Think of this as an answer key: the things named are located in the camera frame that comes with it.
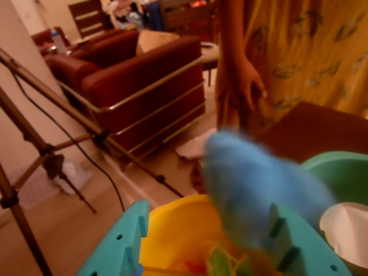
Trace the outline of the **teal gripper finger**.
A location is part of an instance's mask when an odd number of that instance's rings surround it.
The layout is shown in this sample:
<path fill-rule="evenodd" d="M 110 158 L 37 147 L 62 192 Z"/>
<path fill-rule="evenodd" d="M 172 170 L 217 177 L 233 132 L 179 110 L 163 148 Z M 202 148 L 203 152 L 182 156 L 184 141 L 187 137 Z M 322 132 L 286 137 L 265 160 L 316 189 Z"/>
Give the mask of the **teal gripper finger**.
<path fill-rule="evenodd" d="M 77 275 L 142 275 L 141 240 L 148 235 L 150 203 L 134 202 L 114 223 Z"/>
<path fill-rule="evenodd" d="M 283 275 L 351 275 L 325 240 L 296 212 L 273 203 L 269 236 L 277 271 Z"/>

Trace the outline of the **person hand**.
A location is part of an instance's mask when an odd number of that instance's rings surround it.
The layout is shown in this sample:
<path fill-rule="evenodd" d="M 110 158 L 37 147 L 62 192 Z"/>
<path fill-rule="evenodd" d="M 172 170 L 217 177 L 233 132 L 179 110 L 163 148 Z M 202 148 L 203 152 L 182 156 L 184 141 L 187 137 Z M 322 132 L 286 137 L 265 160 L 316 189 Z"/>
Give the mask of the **person hand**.
<path fill-rule="evenodd" d="M 243 110 L 255 110 L 259 98 L 268 96 L 265 85 L 252 63 L 244 56 L 224 60 L 232 98 Z"/>

